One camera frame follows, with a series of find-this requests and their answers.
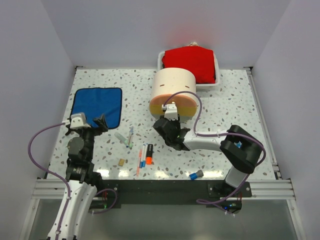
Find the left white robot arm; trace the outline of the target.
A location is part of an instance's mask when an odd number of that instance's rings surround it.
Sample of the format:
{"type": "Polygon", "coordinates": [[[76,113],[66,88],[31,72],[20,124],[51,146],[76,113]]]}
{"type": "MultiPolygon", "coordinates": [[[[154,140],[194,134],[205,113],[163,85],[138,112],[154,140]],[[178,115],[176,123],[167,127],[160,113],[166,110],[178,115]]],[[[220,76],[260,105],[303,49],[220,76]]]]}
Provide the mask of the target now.
{"type": "Polygon", "coordinates": [[[83,112],[70,116],[69,129],[79,136],[67,144],[68,158],[62,201],[47,235],[48,240],[78,240],[94,196],[104,190],[102,176],[92,163],[95,137],[109,130],[105,115],[94,118],[97,127],[87,123],[83,112]]]}

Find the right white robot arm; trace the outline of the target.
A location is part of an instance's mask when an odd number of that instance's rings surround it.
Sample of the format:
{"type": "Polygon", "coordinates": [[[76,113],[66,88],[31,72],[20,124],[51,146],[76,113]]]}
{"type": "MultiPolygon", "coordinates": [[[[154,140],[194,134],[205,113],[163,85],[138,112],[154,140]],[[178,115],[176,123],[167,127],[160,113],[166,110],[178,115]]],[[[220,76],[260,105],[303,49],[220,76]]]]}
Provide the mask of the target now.
{"type": "Polygon", "coordinates": [[[238,125],[210,134],[181,128],[179,120],[161,117],[153,128],[167,146],[177,151],[208,150],[223,153],[232,165],[222,185],[223,192],[230,197],[241,190],[249,175],[266,157],[263,144],[238,125]]]}

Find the beige round drawer organizer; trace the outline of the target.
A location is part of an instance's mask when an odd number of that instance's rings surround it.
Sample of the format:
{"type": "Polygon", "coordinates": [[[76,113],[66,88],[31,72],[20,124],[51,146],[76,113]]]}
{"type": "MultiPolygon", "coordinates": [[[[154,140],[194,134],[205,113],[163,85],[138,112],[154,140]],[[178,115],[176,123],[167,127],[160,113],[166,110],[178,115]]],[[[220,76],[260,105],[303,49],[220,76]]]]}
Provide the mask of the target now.
{"type": "Polygon", "coordinates": [[[154,75],[149,102],[151,115],[159,119],[164,115],[162,105],[177,92],[183,93],[175,95],[169,100],[169,104],[175,103],[177,113],[182,122],[191,120],[197,112],[197,98],[187,91],[196,93],[196,78],[186,69],[177,67],[163,68],[154,75]]]}

